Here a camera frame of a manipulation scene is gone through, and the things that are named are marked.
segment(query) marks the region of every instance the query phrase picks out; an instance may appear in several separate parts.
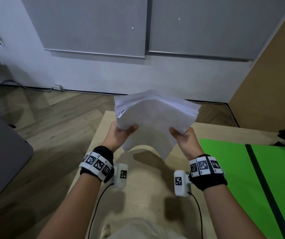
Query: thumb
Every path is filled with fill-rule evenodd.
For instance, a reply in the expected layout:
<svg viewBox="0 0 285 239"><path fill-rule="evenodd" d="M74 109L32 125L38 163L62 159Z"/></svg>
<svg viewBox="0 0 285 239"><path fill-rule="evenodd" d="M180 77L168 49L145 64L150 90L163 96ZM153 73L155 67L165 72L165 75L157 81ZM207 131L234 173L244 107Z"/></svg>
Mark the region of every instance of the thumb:
<svg viewBox="0 0 285 239"><path fill-rule="evenodd" d="M133 125L126 130L126 133L129 136L130 134L134 133L137 129L138 129L138 125Z"/></svg>
<svg viewBox="0 0 285 239"><path fill-rule="evenodd" d="M182 135L180 134L180 132L178 132L176 129L174 129L173 127L169 128L169 132L170 134L176 139L178 140Z"/></svg>

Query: power outlet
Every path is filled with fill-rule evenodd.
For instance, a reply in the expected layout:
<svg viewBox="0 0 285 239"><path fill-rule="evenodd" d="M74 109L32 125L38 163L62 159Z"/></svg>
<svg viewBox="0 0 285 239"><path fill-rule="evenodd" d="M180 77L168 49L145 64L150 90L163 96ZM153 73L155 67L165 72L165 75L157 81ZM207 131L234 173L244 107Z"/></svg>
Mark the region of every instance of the power outlet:
<svg viewBox="0 0 285 239"><path fill-rule="evenodd" d="M53 89L53 90L60 90L60 91L63 91L63 88L62 88L61 85L53 85L53 86L52 86L52 89Z"/></svg>

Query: white sensor device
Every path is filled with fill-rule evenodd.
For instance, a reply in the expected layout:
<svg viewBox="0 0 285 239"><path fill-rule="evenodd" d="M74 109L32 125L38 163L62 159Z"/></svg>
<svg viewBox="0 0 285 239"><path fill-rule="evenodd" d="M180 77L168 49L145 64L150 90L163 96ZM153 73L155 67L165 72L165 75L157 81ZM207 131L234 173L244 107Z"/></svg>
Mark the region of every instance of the white sensor device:
<svg viewBox="0 0 285 239"><path fill-rule="evenodd" d="M112 176L110 183L114 183L114 188L124 189L127 183L128 165L124 163L116 163L114 164L114 170L114 175Z"/></svg>
<svg viewBox="0 0 285 239"><path fill-rule="evenodd" d="M191 181L189 180L189 173L184 170L176 170L175 177L175 194L176 196L188 197L191 193Z"/></svg>

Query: left hand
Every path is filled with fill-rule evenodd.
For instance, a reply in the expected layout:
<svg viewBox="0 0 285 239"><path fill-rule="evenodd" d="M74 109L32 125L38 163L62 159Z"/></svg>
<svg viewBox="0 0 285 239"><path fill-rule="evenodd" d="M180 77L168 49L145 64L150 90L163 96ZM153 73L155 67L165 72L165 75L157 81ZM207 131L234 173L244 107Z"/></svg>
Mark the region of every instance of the left hand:
<svg viewBox="0 0 285 239"><path fill-rule="evenodd" d="M134 133L138 129L138 125L133 125L128 128L126 131L120 130L117 126L117 122L114 121L110 125L107 136L102 143L102 146L105 146L113 153L120 148L130 134Z"/></svg>

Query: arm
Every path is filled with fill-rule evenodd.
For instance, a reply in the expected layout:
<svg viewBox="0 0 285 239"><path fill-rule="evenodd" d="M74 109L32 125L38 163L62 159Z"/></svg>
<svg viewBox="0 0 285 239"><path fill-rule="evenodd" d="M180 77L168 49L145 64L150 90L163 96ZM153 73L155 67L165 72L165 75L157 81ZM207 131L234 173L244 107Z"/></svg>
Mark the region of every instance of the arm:
<svg viewBox="0 0 285 239"><path fill-rule="evenodd" d="M114 153L137 128L135 125L122 131L113 122L102 146ZM100 179L82 173L37 239L84 239L100 186Z"/></svg>
<svg viewBox="0 0 285 239"><path fill-rule="evenodd" d="M193 128L189 128L184 135L181 135L172 127L169 131L177 140L181 151L188 160L193 160L204 154ZM208 187L203 190L203 193L214 230L219 239L266 239L260 229L233 197L226 185Z"/></svg>

